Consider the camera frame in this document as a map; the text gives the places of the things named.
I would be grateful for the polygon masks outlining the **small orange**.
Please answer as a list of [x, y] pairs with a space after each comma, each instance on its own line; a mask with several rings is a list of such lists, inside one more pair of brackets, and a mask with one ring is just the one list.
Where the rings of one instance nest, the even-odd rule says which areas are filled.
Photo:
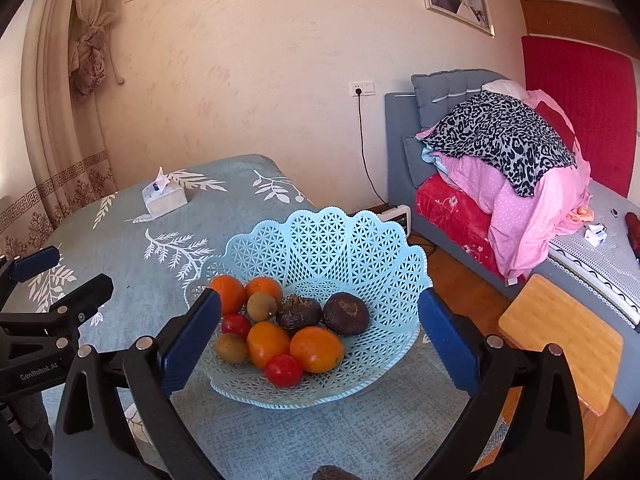
[[264, 292], [276, 300], [280, 304], [283, 298], [282, 286], [274, 278], [269, 276], [256, 276], [245, 285], [246, 296], [250, 297], [256, 292]]

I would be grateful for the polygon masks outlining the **grey bed frame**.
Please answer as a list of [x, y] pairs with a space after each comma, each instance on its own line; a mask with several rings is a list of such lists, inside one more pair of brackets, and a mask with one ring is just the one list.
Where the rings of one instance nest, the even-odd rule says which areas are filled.
[[[421, 158], [422, 144], [414, 138], [420, 131], [418, 102], [412, 93], [392, 92], [386, 94], [384, 103], [388, 201], [394, 206], [409, 206], [413, 231], [513, 299], [520, 286], [508, 286], [474, 259], [469, 244], [450, 240], [419, 214], [418, 188], [437, 170]], [[622, 335], [623, 352], [613, 396], [632, 414], [639, 406], [639, 263], [628, 242], [625, 214], [638, 214], [639, 208], [596, 181], [590, 183], [589, 191], [596, 220], [606, 227], [605, 241], [593, 247], [582, 233], [559, 236], [552, 240], [548, 258], [533, 272], [548, 278]]]

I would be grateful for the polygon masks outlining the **red headboard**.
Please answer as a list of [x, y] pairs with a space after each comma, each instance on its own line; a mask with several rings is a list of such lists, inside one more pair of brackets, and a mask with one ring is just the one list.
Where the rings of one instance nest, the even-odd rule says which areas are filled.
[[526, 88], [572, 122], [594, 180], [626, 197], [636, 160], [637, 86], [628, 56], [582, 42], [522, 38]]

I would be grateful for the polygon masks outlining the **red floral blanket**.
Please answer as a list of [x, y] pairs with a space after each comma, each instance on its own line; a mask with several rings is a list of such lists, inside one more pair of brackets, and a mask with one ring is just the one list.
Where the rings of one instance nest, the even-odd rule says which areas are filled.
[[511, 260], [518, 248], [526, 220], [522, 216], [522, 199], [502, 200], [498, 195], [494, 215], [482, 211], [468, 194], [447, 183], [438, 172], [425, 180], [416, 193], [416, 209], [421, 217], [445, 233], [476, 263], [506, 286], [526, 282], [527, 272], [505, 278], [504, 260]]

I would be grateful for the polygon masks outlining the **large orange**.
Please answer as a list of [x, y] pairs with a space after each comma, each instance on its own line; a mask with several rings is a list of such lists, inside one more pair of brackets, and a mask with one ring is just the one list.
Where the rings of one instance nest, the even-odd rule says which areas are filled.
[[299, 330], [291, 339], [290, 355], [310, 374], [323, 374], [337, 367], [345, 355], [344, 344], [320, 326]]

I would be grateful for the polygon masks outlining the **dark brown passion fruit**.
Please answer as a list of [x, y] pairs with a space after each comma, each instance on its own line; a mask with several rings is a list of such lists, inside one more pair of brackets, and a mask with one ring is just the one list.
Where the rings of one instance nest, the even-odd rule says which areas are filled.
[[349, 292], [336, 292], [323, 307], [324, 325], [342, 336], [364, 333], [369, 327], [370, 313], [366, 304]]

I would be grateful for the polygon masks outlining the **dark cracked passion fruit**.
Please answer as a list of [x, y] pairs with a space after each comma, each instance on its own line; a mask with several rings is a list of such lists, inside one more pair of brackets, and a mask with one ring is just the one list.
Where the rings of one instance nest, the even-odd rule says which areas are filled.
[[277, 323], [290, 333], [296, 333], [303, 328], [316, 326], [322, 321], [322, 307], [317, 300], [288, 295], [276, 313]]

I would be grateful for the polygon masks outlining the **grey cushion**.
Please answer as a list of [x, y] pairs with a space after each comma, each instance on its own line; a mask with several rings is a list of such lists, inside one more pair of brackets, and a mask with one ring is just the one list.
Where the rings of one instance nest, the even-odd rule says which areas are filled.
[[[475, 96], [483, 84], [502, 79], [492, 70], [442, 70], [431, 74], [412, 75], [419, 128], [422, 132], [436, 125], [458, 104]], [[425, 145], [410, 133], [402, 139], [407, 159], [409, 178], [414, 188], [436, 174], [432, 162], [424, 162], [422, 151]]]

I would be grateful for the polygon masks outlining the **wooden stool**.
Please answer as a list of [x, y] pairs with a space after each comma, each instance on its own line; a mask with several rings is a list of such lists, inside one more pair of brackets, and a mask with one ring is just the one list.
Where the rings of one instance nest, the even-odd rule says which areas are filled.
[[526, 350], [559, 346], [567, 359], [579, 400], [594, 414], [608, 409], [620, 367], [623, 337], [567, 292], [532, 275], [500, 316], [498, 327]]

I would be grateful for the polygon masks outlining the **pink quilt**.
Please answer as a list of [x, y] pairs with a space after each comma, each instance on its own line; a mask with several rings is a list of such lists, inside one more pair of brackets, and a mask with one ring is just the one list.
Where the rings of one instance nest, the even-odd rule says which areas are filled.
[[487, 241], [507, 280], [591, 219], [591, 167], [558, 102], [537, 89], [480, 92], [416, 135], [421, 157], [489, 214]]

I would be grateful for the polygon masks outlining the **yellowish kiwi fruit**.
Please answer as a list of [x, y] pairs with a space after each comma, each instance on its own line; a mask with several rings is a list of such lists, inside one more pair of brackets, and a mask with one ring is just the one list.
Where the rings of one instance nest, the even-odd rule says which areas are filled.
[[254, 292], [247, 300], [246, 313], [254, 323], [265, 322], [276, 314], [278, 307], [273, 296], [266, 292]]

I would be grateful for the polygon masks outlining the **white wall socket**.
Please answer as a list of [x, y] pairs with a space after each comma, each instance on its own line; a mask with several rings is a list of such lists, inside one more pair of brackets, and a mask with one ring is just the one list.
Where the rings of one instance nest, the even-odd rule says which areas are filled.
[[349, 92], [351, 96], [374, 96], [375, 85], [373, 81], [351, 81]]

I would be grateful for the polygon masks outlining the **white power strip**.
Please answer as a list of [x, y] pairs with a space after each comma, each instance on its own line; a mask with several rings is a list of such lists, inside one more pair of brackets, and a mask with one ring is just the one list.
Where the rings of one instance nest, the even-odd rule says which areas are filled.
[[395, 222], [405, 231], [405, 236], [411, 235], [411, 208], [408, 205], [399, 205], [387, 208], [376, 214], [381, 221]]

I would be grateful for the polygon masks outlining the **red tomato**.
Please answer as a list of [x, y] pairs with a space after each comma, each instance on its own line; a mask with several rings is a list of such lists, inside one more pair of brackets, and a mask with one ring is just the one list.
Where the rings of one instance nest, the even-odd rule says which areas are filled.
[[221, 320], [221, 331], [245, 340], [252, 328], [250, 320], [241, 313], [228, 313]]
[[264, 373], [275, 387], [294, 388], [302, 380], [304, 369], [294, 356], [280, 354], [269, 360]]

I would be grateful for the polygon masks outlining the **blue tissue pack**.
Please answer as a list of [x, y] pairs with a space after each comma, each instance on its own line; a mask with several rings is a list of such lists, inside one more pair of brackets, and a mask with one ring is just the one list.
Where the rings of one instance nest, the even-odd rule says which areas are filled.
[[184, 188], [158, 168], [156, 178], [142, 190], [142, 200], [148, 215], [152, 220], [186, 206], [186, 192]]

